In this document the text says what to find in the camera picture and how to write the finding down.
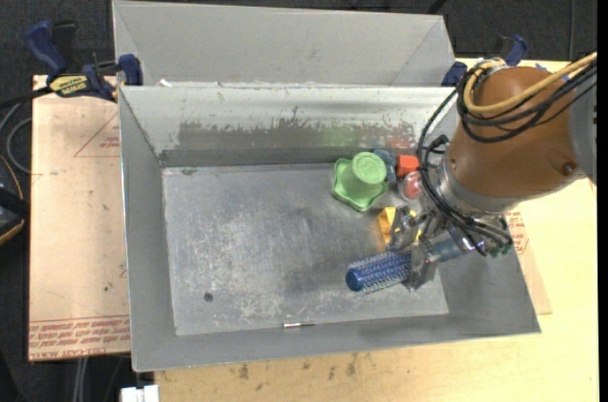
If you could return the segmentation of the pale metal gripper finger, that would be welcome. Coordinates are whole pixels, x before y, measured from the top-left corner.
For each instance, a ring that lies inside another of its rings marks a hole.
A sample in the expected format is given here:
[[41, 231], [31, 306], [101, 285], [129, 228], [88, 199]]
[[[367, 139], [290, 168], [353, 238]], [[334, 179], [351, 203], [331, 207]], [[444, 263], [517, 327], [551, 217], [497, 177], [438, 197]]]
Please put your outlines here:
[[410, 267], [405, 285], [409, 290], [417, 290], [434, 279], [438, 267], [438, 256], [418, 245], [411, 250]]
[[419, 236], [420, 225], [421, 220], [413, 210], [397, 208], [389, 229], [388, 249], [409, 248]]

